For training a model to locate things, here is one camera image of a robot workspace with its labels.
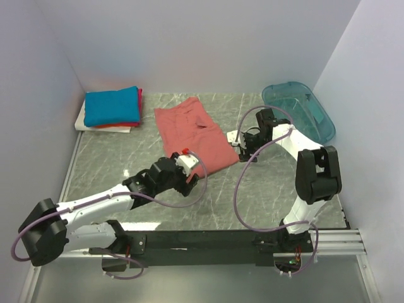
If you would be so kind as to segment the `salmon pink t shirt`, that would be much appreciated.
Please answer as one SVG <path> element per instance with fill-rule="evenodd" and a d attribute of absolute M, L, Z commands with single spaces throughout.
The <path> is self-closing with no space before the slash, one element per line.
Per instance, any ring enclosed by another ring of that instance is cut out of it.
<path fill-rule="evenodd" d="M 209 174 L 239 161 L 226 135 L 197 97 L 189 97 L 170 109 L 157 108 L 154 114 L 166 156 L 191 150 L 202 159 Z"/>

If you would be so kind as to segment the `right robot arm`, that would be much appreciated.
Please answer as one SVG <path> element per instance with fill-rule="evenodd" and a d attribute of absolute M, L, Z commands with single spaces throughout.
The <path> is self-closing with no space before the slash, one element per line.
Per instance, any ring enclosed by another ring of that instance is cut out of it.
<path fill-rule="evenodd" d="M 251 135 L 242 132 L 242 122 L 255 109 L 259 132 Z M 278 247 L 285 252 L 299 245 L 299 236 L 310 227 L 316 228 L 314 219 L 324 204 L 342 190 L 338 152 L 334 146 L 323 146 L 309 139 L 295 126 L 290 114 L 284 110 L 259 105 L 249 109 L 241 118 L 235 137 L 228 139 L 232 146 L 240 148 L 241 160 L 246 164 L 237 180 L 233 206 L 237 219 L 254 232 L 270 233 L 285 230 L 277 236 Z M 296 200 L 281 224 L 273 228 L 254 228 L 243 221 L 237 209 L 237 194 L 246 170 L 264 149 L 277 144 L 296 160 Z"/>

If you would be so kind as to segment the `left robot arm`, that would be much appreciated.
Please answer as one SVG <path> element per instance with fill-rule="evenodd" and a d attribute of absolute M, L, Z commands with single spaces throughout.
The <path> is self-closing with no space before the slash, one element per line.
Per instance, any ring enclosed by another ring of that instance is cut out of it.
<path fill-rule="evenodd" d="M 173 153 L 104 192 L 60 203 L 43 199 L 20 225 L 11 248 L 12 258 L 43 266 L 64 252 L 77 249 L 100 248 L 120 253 L 129 242 L 121 225 L 113 220 L 96 224 L 95 220 L 156 201 L 157 195 L 170 189 L 188 196 L 199 180 L 194 173 L 198 167 L 207 171 L 196 155 Z M 28 254 L 25 258 L 16 254 L 19 242 Z"/>

